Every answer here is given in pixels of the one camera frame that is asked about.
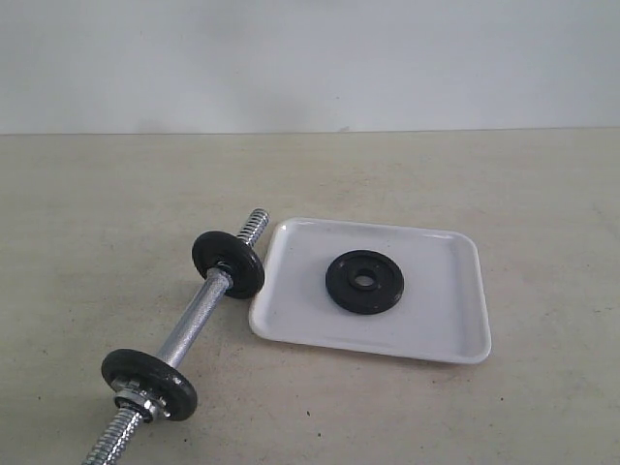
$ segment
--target white wall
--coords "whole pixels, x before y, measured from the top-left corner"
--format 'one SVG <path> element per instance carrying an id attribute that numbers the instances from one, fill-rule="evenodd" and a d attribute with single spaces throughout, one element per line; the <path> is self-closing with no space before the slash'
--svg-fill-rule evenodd
<path id="1" fill-rule="evenodd" d="M 616 0 L 0 0 L 0 133 L 620 125 Z"/>

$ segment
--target dumbbell bar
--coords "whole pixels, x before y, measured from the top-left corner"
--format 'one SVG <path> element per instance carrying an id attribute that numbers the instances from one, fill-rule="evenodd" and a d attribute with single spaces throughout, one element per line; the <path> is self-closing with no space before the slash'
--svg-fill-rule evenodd
<path id="1" fill-rule="evenodd" d="M 218 231 L 200 235 L 192 259 L 204 284 L 161 349 L 155 356 L 131 349 L 106 356 L 102 375 L 116 392 L 118 413 L 82 465 L 114 465 L 143 422 L 182 421 L 194 413 L 198 395 L 176 368 L 224 295 L 249 298 L 263 286 L 263 265 L 252 247 L 268 221 L 267 212 L 257 208 L 237 237 Z"/>

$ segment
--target white tray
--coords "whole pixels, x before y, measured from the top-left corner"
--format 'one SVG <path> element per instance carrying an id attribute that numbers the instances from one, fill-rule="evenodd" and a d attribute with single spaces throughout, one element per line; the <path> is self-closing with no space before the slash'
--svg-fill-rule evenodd
<path id="1" fill-rule="evenodd" d="M 329 264 L 355 249 L 380 252 L 403 273 L 403 295 L 384 313 L 351 313 L 326 291 Z M 287 220 L 249 318 L 265 339 L 312 346 L 453 363 L 479 363 L 491 350 L 478 250 L 458 232 Z"/>

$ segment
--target black weight plate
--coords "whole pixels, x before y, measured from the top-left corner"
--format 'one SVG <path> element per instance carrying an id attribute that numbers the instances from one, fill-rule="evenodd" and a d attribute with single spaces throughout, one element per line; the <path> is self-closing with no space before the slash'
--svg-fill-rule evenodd
<path id="1" fill-rule="evenodd" d="M 342 308 L 375 315 L 393 307 L 405 280 L 390 258 L 371 250 L 354 250 L 334 260 L 325 274 L 329 296 Z"/>
<path id="2" fill-rule="evenodd" d="M 250 298 L 264 284 L 261 259 L 252 247 L 232 234 L 209 231 L 201 234 L 192 247 L 194 265 L 203 278 L 212 267 L 219 267 L 230 274 L 232 287 L 226 295 L 234 298 Z"/>
<path id="3" fill-rule="evenodd" d="M 166 399 L 169 420 L 188 419 L 198 406 L 198 395 L 192 384 L 174 368 L 155 356 L 131 349 L 110 352 L 101 365 L 101 374 L 111 386 L 118 377 L 137 379 Z"/>

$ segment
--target beige table surface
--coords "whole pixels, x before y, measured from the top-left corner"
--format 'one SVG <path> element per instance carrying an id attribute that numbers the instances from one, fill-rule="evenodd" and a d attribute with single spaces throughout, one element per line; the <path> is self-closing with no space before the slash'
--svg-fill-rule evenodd
<path id="1" fill-rule="evenodd" d="M 267 342 L 226 300 L 181 365 L 197 412 L 122 463 L 620 463 L 619 152 L 620 130 L 0 138 L 0 463 L 80 463 L 114 413 L 103 357 L 155 351 L 200 285 L 194 238 L 258 205 L 267 234 L 470 235 L 490 358 Z"/>

